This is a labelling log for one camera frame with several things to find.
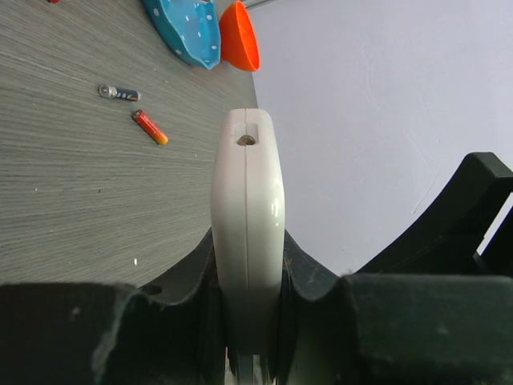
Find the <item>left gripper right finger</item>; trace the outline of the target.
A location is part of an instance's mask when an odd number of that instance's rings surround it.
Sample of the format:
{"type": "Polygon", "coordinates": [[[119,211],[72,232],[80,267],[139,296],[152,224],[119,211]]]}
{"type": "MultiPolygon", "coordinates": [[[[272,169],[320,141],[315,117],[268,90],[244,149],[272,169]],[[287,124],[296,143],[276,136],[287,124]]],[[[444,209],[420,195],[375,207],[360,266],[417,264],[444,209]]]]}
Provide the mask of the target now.
{"type": "Polygon", "coordinates": [[[512,280],[339,277],[285,238],[279,384],[509,384],[512,280]]]}

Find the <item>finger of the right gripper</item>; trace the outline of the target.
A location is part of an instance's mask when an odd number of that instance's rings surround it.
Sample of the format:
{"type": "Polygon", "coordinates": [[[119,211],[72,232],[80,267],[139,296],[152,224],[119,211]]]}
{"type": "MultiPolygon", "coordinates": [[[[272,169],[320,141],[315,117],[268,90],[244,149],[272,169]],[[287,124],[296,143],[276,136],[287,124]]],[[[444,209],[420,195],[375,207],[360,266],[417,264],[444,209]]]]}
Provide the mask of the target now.
{"type": "Polygon", "coordinates": [[[494,153],[467,154],[426,211],[359,271],[483,273],[477,248],[511,192],[512,171],[494,153]]]}

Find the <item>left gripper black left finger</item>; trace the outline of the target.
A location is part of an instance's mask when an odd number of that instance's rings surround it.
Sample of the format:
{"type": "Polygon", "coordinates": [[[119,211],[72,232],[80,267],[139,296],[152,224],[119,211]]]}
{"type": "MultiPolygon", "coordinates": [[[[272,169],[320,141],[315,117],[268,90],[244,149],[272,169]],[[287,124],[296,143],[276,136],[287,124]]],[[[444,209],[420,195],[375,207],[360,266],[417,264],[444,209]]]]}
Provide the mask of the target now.
{"type": "Polygon", "coordinates": [[[225,342],[213,241],[141,287],[1,288],[4,384],[222,384],[225,342]]]}

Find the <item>white remote control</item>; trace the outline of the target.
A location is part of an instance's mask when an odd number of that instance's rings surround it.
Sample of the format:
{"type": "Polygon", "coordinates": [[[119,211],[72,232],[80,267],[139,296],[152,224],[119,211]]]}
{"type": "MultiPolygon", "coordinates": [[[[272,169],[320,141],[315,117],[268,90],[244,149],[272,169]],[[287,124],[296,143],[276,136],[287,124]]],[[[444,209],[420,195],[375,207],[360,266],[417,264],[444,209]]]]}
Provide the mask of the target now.
{"type": "Polygon", "coordinates": [[[285,243],[285,191],[273,121],[231,110],[211,188],[213,247],[228,359],[237,384],[271,384],[285,243]]]}

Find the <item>red orange battery centre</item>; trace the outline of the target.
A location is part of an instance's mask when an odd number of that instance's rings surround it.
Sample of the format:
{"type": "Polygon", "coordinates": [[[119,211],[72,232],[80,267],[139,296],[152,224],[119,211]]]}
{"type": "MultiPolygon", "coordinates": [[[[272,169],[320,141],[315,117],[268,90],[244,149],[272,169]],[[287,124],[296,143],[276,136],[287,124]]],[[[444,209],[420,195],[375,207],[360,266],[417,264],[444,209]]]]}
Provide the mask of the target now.
{"type": "Polygon", "coordinates": [[[132,113],[132,119],[158,144],[166,145],[168,137],[159,128],[159,126],[149,117],[149,115],[139,109],[132,113]]]}

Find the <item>black battery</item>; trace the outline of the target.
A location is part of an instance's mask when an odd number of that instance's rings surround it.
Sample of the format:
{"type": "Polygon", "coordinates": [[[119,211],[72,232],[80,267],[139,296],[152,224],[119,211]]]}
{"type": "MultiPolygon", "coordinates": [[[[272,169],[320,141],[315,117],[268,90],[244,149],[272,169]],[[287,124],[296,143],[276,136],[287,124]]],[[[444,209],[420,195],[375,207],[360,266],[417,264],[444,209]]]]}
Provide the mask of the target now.
{"type": "Polygon", "coordinates": [[[141,98],[141,94],[136,90],[110,85],[101,85],[99,94],[106,99],[124,99],[133,102],[139,101],[141,98]]]}

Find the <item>orange plastic bowl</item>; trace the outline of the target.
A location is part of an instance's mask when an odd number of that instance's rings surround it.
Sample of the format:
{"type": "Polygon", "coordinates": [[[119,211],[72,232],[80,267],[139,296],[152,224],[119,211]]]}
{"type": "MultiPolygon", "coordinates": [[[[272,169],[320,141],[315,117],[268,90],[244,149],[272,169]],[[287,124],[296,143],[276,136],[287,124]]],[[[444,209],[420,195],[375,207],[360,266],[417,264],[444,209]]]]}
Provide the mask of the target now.
{"type": "Polygon", "coordinates": [[[220,58],[242,71],[259,71],[261,57],[250,14],[242,1],[235,1],[221,15],[220,58]]]}

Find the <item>blue dotted plate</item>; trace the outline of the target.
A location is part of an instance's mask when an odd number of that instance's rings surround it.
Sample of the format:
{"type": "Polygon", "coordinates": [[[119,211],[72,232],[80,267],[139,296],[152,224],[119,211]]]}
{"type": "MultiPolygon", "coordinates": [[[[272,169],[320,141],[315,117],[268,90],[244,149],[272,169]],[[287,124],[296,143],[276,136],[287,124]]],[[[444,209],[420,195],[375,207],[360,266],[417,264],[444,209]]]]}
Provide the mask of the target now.
{"type": "Polygon", "coordinates": [[[160,37],[179,59],[207,70],[219,64],[221,37],[214,1],[141,3],[160,37]]]}

